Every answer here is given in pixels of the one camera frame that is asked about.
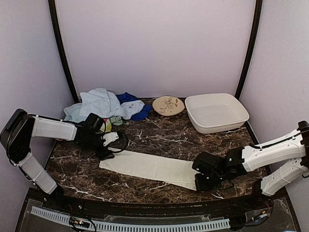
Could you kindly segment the cream white towel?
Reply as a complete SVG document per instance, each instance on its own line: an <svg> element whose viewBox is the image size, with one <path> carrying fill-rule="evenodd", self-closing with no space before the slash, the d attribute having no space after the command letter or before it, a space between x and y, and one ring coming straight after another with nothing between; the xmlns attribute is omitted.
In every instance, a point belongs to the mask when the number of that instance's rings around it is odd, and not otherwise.
<svg viewBox="0 0 309 232"><path fill-rule="evenodd" d="M192 165L191 161L124 150L112 159L102 160L99 168L196 191L197 171Z"/></svg>

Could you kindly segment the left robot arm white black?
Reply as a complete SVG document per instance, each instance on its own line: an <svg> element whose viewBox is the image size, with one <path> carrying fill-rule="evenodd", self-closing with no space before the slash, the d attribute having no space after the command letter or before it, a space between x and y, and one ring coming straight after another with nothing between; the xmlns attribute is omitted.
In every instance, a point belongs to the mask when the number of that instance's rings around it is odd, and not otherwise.
<svg viewBox="0 0 309 232"><path fill-rule="evenodd" d="M5 148L9 162L49 197L49 203L58 211L68 207L63 188L49 175L34 155L42 140L74 141L90 146L99 160L113 157L110 143L119 139L117 132L101 131L106 122L91 113L81 122L72 122L40 115L33 115L17 109L0 133L0 143Z"/></svg>

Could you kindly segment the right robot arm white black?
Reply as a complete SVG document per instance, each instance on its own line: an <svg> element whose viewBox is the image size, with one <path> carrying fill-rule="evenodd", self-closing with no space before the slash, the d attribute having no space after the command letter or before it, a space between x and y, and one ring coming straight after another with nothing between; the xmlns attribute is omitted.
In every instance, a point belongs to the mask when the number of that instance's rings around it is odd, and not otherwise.
<svg viewBox="0 0 309 232"><path fill-rule="evenodd" d="M221 186L225 180L233 180L258 168L286 161L272 174L255 182L257 188L247 198L246 205L256 210L282 187L300 176L309 175L309 124L300 121L298 128L278 139L258 145L248 145L229 150L222 157L208 152L198 154L192 164L195 186L198 191L207 191Z"/></svg>

